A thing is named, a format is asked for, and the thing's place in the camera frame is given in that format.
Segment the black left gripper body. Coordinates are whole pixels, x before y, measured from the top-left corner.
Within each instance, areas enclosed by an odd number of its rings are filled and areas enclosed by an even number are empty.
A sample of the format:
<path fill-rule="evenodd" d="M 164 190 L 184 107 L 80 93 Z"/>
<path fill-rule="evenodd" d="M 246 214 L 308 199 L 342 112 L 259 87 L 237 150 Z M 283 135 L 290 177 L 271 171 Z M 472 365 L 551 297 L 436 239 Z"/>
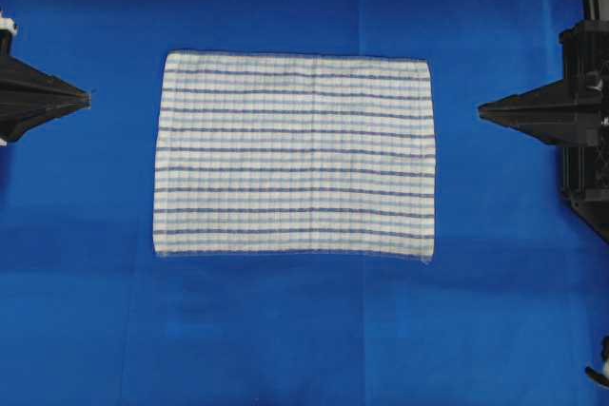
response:
<path fill-rule="evenodd" d="M 0 11 L 0 55 L 10 55 L 13 38 L 18 32 L 18 26 L 12 18 L 6 17 Z"/>

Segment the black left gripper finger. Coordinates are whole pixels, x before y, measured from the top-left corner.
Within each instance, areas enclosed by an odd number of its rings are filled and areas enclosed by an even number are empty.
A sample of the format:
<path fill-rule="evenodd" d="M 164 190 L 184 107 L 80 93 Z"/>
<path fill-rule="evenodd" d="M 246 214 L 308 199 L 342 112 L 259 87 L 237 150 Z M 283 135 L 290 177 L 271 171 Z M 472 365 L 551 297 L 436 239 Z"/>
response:
<path fill-rule="evenodd" d="M 67 96 L 85 103 L 90 102 L 89 94 L 82 89 L 10 55 L 1 56 L 1 93 Z"/>
<path fill-rule="evenodd" d="M 4 116 L 1 118 L 1 140 L 17 142 L 29 130 L 84 108 L 90 108 L 90 102 L 69 102 L 58 106 L 44 106 L 42 109 L 30 113 L 22 112 Z"/>

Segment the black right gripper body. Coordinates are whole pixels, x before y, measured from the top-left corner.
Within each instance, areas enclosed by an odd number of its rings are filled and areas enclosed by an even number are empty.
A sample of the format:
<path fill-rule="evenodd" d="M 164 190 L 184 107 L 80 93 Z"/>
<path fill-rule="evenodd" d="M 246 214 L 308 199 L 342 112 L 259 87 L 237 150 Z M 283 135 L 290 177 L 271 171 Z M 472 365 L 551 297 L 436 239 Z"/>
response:
<path fill-rule="evenodd" d="M 583 20 L 560 34 L 560 105 L 569 113 L 572 132 L 564 142 L 567 187 L 581 197 L 603 200 L 608 191 L 608 23 Z"/>

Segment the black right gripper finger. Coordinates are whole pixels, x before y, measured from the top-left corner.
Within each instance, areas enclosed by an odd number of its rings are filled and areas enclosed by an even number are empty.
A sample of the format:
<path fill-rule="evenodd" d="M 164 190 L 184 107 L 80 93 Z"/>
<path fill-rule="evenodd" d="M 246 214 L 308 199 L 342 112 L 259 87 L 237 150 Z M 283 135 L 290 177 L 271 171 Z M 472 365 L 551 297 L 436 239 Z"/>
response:
<path fill-rule="evenodd" d="M 513 94 L 478 107 L 480 114 L 525 110 L 558 109 L 583 104 L 590 97 L 590 88 L 576 80 L 559 80 L 520 94 Z"/>
<path fill-rule="evenodd" d="M 590 115 L 550 111 L 480 111 L 480 117 L 548 145 L 590 145 Z"/>

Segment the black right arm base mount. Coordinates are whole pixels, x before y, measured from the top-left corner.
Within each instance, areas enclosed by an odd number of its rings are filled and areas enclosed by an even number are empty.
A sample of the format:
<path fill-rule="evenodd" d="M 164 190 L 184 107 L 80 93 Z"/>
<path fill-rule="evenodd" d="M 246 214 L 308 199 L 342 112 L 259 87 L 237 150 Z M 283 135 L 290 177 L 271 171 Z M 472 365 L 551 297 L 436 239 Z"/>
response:
<path fill-rule="evenodd" d="M 595 184 L 592 195 L 592 224 L 599 235 L 608 239 L 608 0 L 582 0 L 584 20 L 584 87 L 597 97 L 594 108 L 599 115 L 595 159 Z"/>

